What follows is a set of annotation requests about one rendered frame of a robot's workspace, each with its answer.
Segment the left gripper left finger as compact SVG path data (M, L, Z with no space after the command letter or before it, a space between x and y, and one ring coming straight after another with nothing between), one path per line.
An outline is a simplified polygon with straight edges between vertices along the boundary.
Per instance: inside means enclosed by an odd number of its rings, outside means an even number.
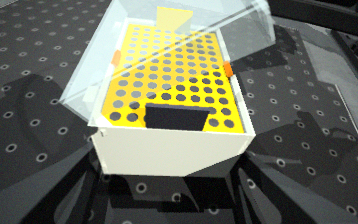
M101 169L91 140L68 157L0 191L0 224L55 224L57 206L82 176L56 224L87 224Z

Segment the yellow perforated plate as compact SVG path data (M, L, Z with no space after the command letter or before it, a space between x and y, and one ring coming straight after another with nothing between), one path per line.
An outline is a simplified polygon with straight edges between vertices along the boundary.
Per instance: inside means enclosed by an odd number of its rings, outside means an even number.
M242 128L224 65L104 117L113 126L229 133Z

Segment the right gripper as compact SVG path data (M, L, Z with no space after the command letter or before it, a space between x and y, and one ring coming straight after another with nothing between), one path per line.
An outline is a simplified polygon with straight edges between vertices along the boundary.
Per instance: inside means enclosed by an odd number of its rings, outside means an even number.
M300 21L358 37L357 0L267 1L271 16Z

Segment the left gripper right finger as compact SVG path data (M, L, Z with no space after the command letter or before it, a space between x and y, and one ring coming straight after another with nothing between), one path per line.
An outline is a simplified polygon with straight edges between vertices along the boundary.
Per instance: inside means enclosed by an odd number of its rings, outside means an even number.
M357 216L245 151L230 170L239 224L266 224L245 173L281 214L281 224L358 224Z

